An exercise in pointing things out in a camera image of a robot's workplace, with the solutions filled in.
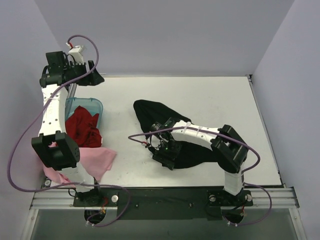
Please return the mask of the black t shirt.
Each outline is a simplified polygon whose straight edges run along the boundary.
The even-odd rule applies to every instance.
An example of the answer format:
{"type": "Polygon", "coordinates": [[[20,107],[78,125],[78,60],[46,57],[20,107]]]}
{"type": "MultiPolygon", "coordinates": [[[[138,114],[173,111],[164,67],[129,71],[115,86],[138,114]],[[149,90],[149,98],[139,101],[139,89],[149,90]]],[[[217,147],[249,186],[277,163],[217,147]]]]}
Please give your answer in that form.
{"type": "MultiPolygon", "coordinates": [[[[164,124],[169,118],[190,122],[191,119],[179,114],[160,102],[136,100],[133,109],[144,133],[150,132],[155,122],[164,124]]],[[[174,169],[187,169],[202,163],[218,163],[224,170],[237,173],[240,165],[247,159],[248,150],[235,142],[226,145],[221,137],[209,142],[209,148],[182,141],[181,151],[175,160],[174,169]]]]}

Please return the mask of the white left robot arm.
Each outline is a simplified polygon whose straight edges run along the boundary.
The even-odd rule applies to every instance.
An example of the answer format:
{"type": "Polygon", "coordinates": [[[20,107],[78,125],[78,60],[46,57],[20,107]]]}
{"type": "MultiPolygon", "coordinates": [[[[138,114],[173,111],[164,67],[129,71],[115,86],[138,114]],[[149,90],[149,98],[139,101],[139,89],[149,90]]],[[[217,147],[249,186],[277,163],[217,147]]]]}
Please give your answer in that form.
{"type": "Polygon", "coordinates": [[[84,60],[80,46],[72,47],[68,53],[54,51],[45,56],[47,65],[39,80],[44,111],[38,136],[32,138],[31,145],[47,168],[68,177],[77,198],[98,206],[103,193],[80,162],[79,146],[67,135],[65,115],[70,88],[97,86],[105,80],[94,68],[94,61],[84,60]]]}

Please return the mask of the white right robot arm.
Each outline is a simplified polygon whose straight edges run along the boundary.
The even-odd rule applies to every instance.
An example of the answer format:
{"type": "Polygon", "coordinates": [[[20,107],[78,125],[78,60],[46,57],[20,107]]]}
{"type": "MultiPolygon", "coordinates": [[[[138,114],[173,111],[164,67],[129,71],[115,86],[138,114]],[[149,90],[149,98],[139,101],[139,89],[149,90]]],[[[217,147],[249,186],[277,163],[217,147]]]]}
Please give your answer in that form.
{"type": "Polygon", "coordinates": [[[164,124],[155,122],[150,131],[159,139],[152,158],[163,167],[174,170],[217,163],[224,170],[224,201],[234,205],[241,199],[242,164],[248,151],[231,126],[210,128],[170,118],[164,124]]]}

